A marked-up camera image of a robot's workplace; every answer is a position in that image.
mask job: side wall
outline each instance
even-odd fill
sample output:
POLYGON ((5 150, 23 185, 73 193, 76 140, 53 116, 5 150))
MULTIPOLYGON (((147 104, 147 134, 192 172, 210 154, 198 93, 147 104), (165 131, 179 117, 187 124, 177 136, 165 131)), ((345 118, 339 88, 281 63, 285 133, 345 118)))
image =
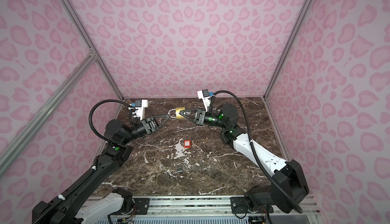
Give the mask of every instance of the side wall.
POLYGON ((390 0, 316 0, 269 98, 327 223, 390 222, 390 0))
POLYGON ((304 0, 71 0, 126 97, 264 95, 304 0))
POLYGON ((88 54, 58 0, 0 0, 0 155, 88 54))
MULTIPOLYGON (((0 222, 31 223, 31 210, 68 188, 91 162, 102 144, 89 128, 91 107, 116 99, 96 64, 43 125, 23 153, 0 179, 0 222)), ((95 128, 103 134, 118 105, 106 103, 94 113, 95 128)))

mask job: white cable tie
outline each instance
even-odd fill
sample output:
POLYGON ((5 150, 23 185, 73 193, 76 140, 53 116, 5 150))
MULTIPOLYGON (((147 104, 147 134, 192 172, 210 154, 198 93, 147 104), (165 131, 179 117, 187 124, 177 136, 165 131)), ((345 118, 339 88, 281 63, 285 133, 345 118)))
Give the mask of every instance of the white cable tie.
POLYGON ((62 194, 58 195, 58 198, 59 198, 59 199, 62 199, 63 201, 66 200, 65 197, 64 197, 62 194))

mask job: brown marble surface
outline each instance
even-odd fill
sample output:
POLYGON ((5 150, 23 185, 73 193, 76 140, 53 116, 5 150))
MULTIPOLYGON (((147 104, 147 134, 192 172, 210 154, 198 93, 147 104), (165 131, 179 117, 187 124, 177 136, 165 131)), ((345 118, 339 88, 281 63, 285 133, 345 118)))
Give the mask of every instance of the brown marble surface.
MULTIPOLYGON (((217 98, 214 108, 228 102, 237 105, 239 125, 246 129, 242 112, 233 98, 217 98)), ((250 120, 252 138, 282 157, 261 98, 242 98, 241 102, 250 120)), ((150 99, 145 116, 167 114, 168 110, 182 106, 186 109, 204 107, 202 101, 195 98, 150 99)), ((118 119, 127 122, 127 118, 128 110, 123 107, 118 119)), ((255 184, 269 184, 254 163, 222 144, 218 133, 187 119, 170 119, 158 132, 132 141, 130 145, 134 148, 130 158, 100 185, 95 195, 107 195, 117 187, 134 195, 230 195, 243 194, 255 184), (183 141, 188 136, 191 148, 184 149, 183 141), (179 166, 183 172, 174 174, 179 166)))

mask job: red padlock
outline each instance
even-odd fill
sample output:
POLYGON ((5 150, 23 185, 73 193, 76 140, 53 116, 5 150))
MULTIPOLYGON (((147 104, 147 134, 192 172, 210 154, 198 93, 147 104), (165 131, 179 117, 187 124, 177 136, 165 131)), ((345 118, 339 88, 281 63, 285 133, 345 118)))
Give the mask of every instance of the red padlock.
POLYGON ((186 135, 184 137, 184 148, 191 148, 191 140, 190 140, 190 136, 189 135, 186 135))

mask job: pink heart patterned wall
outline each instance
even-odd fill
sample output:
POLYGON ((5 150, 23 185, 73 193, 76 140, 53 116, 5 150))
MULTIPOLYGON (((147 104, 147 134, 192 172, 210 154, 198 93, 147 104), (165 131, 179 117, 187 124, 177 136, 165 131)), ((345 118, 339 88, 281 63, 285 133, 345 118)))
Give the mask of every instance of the pink heart patterned wall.
POLYGON ((261 96, 303 0, 71 0, 127 97, 261 96))
POLYGON ((0 155, 86 57, 58 0, 0 0, 0 155))
MULTIPOLYGON (((102 140, 89 128, 89 111, 97 102, 116 99, 102 71, 92 64, 22 154, 0 179, 0 222, 31 223, 31 210, 51 201, 87 169, 102 140)), ((97 108, 93 122, 101 134, 118 104, 97 108)))
POLYGON ((390 0, 316 0, 270 103, 326 223, 390 223, 390 0))

